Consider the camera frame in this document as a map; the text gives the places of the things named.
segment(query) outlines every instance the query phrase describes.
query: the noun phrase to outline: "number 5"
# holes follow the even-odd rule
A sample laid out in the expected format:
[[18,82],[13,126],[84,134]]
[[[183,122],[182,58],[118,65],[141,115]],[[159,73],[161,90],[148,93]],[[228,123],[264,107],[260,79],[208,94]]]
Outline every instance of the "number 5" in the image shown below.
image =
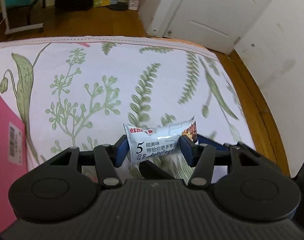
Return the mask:
[[143,144],[144,142],[142,143],[138,143],[138,146],[137,146],[137,149],[141,149],[139,152],[137,152],[137,154],[141,153],[143,151],[143,148],[142,147],[139,147],[139,145]]

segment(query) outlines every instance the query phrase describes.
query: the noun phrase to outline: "white bedsheet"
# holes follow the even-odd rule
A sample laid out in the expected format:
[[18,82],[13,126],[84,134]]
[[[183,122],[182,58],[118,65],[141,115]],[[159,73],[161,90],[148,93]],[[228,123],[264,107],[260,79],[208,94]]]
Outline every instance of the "white bedsheet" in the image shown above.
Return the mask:
[[[26,124],[29,169],[70,146],[114,144],[123,123],[156,127],[193,115],[199,134],[254,148],[216,55],[185,43],[127,37],[3,42],[0,94]],[[185,181],[192,172],[181,153],[153,161]],[[117,171],[123,180],[140,177],[127,158]]]

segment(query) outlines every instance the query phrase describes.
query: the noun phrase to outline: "white stand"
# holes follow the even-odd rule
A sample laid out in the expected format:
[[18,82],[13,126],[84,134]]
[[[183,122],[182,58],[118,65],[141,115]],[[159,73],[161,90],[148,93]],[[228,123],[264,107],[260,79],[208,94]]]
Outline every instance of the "white stand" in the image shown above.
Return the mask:
[[5,20],[5,26],[6,26],[5,35],[11,34],[11,33],[23,32],[26,30],[43,28],[43,23],[38,23],[38,24],[25,25],[22,27],[10,29],[8,14],[6,12],[5,0],[1,0],[1,8],[2,8],[2,17]]

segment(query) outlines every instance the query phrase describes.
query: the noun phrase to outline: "wooden floor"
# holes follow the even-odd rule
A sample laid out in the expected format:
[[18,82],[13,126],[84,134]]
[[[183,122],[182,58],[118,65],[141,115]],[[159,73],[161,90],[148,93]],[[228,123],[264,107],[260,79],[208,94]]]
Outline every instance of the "wooden floor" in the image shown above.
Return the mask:
[[[25,25],[26,13],[27,8],[9,10],[10,27]],[[5,25],[2,24],[0,41],[51,36],[147,36],[136,11],[119,12],[99,7],[89,11],[55,15],[54,7],[45,9],[37,7],[31,15],[32,24],[44,22],[42,33],[38,30],[30,30],[6,37]],[[214,51],[214,53],[230,76],[240,98],[256,150],[277,163],[285,175],[289,175],[284,148],[276,125],[247,68],[242,66],[241,60],[233,53],[230,57],[220,52]]]

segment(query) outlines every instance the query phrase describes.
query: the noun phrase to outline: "metal pivot screw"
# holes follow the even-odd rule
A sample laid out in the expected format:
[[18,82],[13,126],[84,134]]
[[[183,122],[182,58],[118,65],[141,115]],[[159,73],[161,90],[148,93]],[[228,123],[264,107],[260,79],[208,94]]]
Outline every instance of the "metal pivot screw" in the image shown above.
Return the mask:
[[103,184],[107,186],[116,186],[119,182],[116,178],[106,178],[103,180]]
[[191,179],[191,183],[195,186],[204,186],[206,184],[206,179],[196,177]]

